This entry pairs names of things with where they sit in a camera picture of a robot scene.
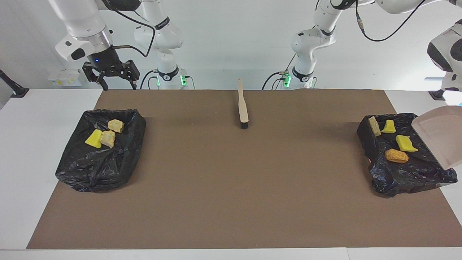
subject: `yellow sponge piece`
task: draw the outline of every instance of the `yellow sponge piece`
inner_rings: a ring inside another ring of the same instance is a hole
[[[396,133],[395,123],[393,120],[387,120],[385,123],[385,128],[381,131],[385,134],[394,134]]]
[[[99,140],[101,139],[102,135],[103,132],[101,130],[95,129],[91,136],[85,141],[85,143],[95,148],[101,148],[101,142]]]
[[[409,139],[408,136],[396,136],[396,141],[398,142],[398,146],[400,150],[403,152],[417,152],[418,149],[412,146],[412,141]]]

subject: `black trash bag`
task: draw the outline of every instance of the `black trash bag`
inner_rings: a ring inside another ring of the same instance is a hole
[[[95,129],[107,131],[112,119],[122,121],[114,147],[97,149],[85,140]],[[140,157],[146,120],[137,110],[95,110],[83,113],[61,157],[56,177],[79,192],[106,192],[128,182]]]
[[[372,175],[372,187],[378,193],[394,197],[398,193],[415,193],[439,188],[443,185],[456,183],[457,174],[454,169],[443,170],[428,147],[412,128],[412,121],[417,117],[412,113],[397,115],[375,115],[380,129],[385,127],[387,120],[395,122],[396,133],[375,137],[364,117],[359,124],[357,134],[361,140],[365,155],[370,159],[369,170]],[[400,164],[390,162],[385,158],[385,152],[390,149],[400,150],[396,136],[409,136],[412,144],[419,151],[407,153],[409,162]]]

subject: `beige plastic scoop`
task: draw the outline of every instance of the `beige plastic scoop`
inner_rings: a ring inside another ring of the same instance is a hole
[[[444,170],[462,164],[462,107],[442,106],[412,122]]]

